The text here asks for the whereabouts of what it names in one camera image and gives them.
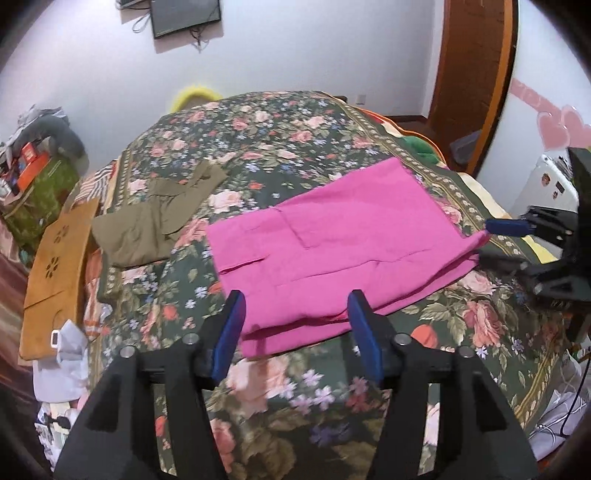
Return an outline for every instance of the white wall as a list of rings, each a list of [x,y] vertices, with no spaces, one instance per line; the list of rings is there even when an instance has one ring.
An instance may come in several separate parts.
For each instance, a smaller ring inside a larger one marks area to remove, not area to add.
[[[439,70],[439,57],[441,55],[441,41],[443,40],[443,20],[445,15],[445,0],[435,0],[433,8],[433,35],[431,38],[431,56],[427,70],[427,81],[425,82],[425,95],[423,100],[422,116],[429,118],[437,71]]]
[[[591,122],[591,81],[552,23],[530,0],[519,0],[514,78],[562,108],[574,106]],[[538,113],[509,94],[478,181],[510,210],[544,146]]]
[[[0,72],[0,138],[31,104],[61,105],[93,170],[189,85],[223,96],[325,90],[352,102],[365,93],[368,109],[420,114],[436,1],[225,0],[199,52],[187,32],[154,41],[148,24],[134,34],[129,16],[138,13],[114,0],[54,0]]]

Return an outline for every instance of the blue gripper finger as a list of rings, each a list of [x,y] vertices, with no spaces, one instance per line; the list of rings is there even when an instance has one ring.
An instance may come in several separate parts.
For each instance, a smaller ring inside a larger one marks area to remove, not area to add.
[[[216,384],[219,384],[228,374],[246,318],[246,300],[241,291],[230,292],[221,316],[227,320],[213,351],[211,378]]]
[[[494,235],[527,236],[533,235],[535,228],[527,220],[490,218],[486,221],[486,231]]]
[[[402,362],[392,349],[396,330],[389,320],[375,313],[361,290],[353,290],[347,299],[347,314],[366,376],[380,388],[400,375]]]

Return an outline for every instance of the pink towel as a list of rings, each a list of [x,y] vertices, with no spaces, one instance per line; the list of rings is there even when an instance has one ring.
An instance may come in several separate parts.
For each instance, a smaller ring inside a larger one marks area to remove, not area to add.
[[[463,236],[397,158],[216,222],[207,237],[224,292],[246,295],[245,356],[347,332],[356,288],[381,314],[425,298],[468,273],[488,240]]]

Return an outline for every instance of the bed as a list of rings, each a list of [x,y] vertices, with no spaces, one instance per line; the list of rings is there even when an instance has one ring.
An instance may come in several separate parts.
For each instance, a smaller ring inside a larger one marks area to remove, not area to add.
[[[220,311],[224,296],[204,234],[208,222],[276,205],[392,156],[464,234],[505,215],[474,179],[445,168],[435,145],[421,151],[393,127],[325,93],[263,92],[166,115],[140,135],[109,167],[105,212],[141,202],[150,178],[183,182],[199,161],[222,165],[228,178],[187,225],[169,260],[122,271],[103,259],[96,295],[113,313],[91,344],[92,383],[121,345],[166,348]],[[493,236],[485,248],[532,262],[550,259],[529,238]],[[431,348],[474,347],[529,432],[548,401],[564,326],[559,314],[532,310],[524,300],[514,281],[474,270],[388,318]],[[437,395],[433,387],[422,471],[434,462]],[[350,333],[270,358],[245,359],[238,350],[228,377],[207,396],[224,466],[238,480],[365,478],[388,402],[389,391],[364,378]],[[174,473],[166,415],[157,388],[160,462]]]

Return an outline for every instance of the orange box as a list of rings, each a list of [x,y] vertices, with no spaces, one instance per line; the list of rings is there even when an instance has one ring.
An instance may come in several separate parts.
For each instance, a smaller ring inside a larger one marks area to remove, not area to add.
[[[21,192],[23,192],[31,182],[35,180],[35,177],[39,175],[39,172],[43,170],[43,167],[45,167],[48,162],[49,153],[43,152],[36,160],[26,166],[17,180],[17,187]]]
[[[21,149],[21,155],[25,158],[27,165],[29,165],[29,163],[34,162],[37,158],[37,150],[35,150],[33,144],[29,142]]]

